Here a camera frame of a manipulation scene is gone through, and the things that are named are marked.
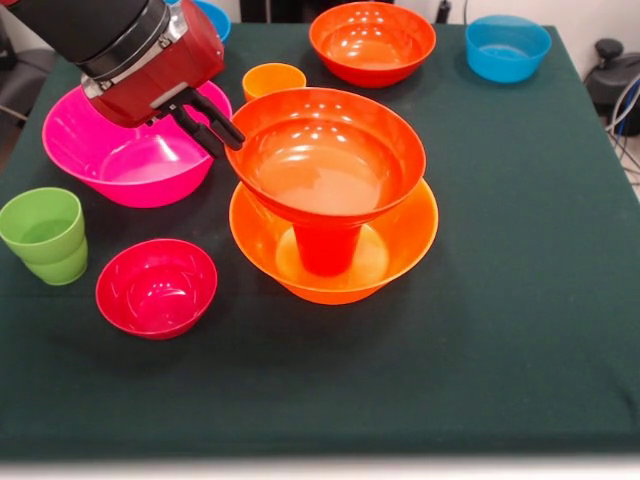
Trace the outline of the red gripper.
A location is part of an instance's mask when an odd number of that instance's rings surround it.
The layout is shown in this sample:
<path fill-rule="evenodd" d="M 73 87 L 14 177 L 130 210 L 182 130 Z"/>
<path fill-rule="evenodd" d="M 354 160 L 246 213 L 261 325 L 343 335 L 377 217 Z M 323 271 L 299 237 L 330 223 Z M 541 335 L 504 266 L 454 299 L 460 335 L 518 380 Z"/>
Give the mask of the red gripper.
<path fill-rule="evenodd" d="M 158 117 L 162 104 L 188 87 L 200 87 L 224 68 L 220 36 L 195 2 L 160 5 L 168 25 L 150 50 L 109 80 L 88 80 L 89 103 L 116 125 L 133 128 Z M 222 141 L 240 150 L 244 134 L 199 91 L 192 91 L 191 97 L 190 104 L 208 118 L 218 136 L 183 107 L 171 111 L 179 127 L 211 157 L 224 155 Z"/>

